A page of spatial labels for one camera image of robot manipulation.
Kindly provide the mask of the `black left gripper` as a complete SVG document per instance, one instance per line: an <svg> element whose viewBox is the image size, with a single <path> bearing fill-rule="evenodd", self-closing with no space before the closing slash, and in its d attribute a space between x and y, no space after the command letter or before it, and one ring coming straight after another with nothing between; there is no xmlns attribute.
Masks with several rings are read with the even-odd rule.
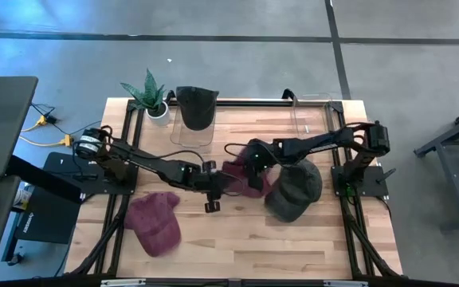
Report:
<svg viewBox="0 0 459 287"><path fill-rule="evenodd" d="M202 171L192 176L192 187L194 191L206 196L208 201L204 204L206 213L219 212L221 205L218 200L223 191L233 182L233 178L223 171L217 171L217 164L213 160L203 162Z"/></svg>

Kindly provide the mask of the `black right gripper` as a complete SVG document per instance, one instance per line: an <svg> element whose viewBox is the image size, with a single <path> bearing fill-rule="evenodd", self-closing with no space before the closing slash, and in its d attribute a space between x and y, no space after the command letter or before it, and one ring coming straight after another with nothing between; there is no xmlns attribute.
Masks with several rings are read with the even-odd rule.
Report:
<svg viewBox="0 0 459 287"><path fill-rule="evenodd" d="M248 185L263 191L267 179L267 168L273 167L279 161L274 154L274 146L259 139L251 139L245 149L245 162L248 163Z"/></svg>

